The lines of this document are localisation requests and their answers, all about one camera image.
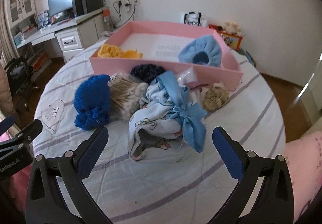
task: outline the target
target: blue ribbon bow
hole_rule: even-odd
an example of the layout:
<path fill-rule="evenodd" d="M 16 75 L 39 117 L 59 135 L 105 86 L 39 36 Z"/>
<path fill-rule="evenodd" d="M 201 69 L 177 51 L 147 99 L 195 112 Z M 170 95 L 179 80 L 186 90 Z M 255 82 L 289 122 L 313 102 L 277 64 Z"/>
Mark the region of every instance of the blue ribbon bow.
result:
<path fill-rule="evenodd" d="M 160 87 L 165 88 L 174 103 L 169 119 L 178 119 L 182 125 L 183 137 L 197 152 L 202 152 L 206 138 L 206 127 L 201 119 L 207 114 L 198 104 L 187 103 L 189 88 L 180 88 L 172 71 L 157 76 Z"/>

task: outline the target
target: cabinet door handle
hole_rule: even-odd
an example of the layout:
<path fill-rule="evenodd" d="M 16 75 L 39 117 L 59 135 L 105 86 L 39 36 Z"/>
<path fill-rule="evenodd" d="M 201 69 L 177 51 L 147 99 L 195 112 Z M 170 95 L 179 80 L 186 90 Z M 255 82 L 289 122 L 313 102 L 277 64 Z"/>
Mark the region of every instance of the cabinet door handle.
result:
<path fill-rule="evenodd" d="M 70 43 L 72 43 L 72 42 L 74 42 L 74 40 L 71 40 L 71 41 L 69 41 L 69 42 L 65 41 L 65 42 L 64 42 L 64 44 L 66 45 L 66 44 L 70 44 Z"/>

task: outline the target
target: round table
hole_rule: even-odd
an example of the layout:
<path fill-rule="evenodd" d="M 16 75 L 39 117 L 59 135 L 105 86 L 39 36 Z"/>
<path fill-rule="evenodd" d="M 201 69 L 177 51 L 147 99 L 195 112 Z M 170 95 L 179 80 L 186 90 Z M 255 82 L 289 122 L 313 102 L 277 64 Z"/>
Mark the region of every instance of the round table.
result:
<path fill-rule="evenodd" d="M 43 123 L 42 133 L 33 141 L 35 156 L 62 156 L 93 133 L 74 125 L 73 98 L 80 83 L 93 75 L 89 57 L 103 42 L 68 62 L 45 87 L 35 113 Z M 202 153 L 179 163 L 134 162 L 127 153 L 128 123 L 118 120 L 106 126 L 109 141 L 83 183 L 114 223 L 207 223 L 237 183 L 212 143 L 217 126 L 259 156 L 273 158 L 284 150 L 283 118 L 271 89 L 246 57 L 233 54 L 244 75 L 230 93 L 230 102 L 206 116 Z M 78 215 L 61 178 L 58 182 L 70 211 Z M 256 192 L 258 186 L 244 213 L 249 212 Z"/>

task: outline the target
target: metal rivet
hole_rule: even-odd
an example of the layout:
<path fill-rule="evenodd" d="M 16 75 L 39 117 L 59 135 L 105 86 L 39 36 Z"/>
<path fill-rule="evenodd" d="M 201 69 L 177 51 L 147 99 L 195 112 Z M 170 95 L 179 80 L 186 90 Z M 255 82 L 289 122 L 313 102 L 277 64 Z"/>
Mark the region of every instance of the metal rivet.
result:
<path fill-rule="evenodd" d="M 42 155 L 39 154 L 37 157 L 36 157 L 36 161 L 41 161 L 42 160 Z"/>
<path fill-rule="evenodd" d="M 70 158 L 71 156 L 73 156 L 73 154 L 74 154 L 73 151 L 66 151 L 65 152 L 65 157 Z"/>
<path fill-rule="evenodd" d="M 278 158 L 279 161 L 284 161 L 285 160 L 285 158 L 282 155 L 278 155 L 277 158 Z"/>
<path fill-rule="evenodd" d="M 255 158 L 256 153 L 255 153 L 255 152 L 253 152 L 253 151 L 248 151 L 248 152 L 247 152 L 247 155 L 248 155 L 249 157 L 251 157 L 251 158 Z"/>

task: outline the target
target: stuffed animal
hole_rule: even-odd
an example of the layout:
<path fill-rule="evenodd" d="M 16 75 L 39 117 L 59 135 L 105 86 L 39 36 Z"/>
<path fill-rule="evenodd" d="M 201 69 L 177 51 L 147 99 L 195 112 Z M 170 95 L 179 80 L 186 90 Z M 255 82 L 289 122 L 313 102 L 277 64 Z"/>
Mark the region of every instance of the stuffed animal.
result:
<path fill-rule="evenodd" d="M 242 28 L 237 23 L 225 22 L 225 25 L 223 26 L 223 32 L 241 36 Z"/>

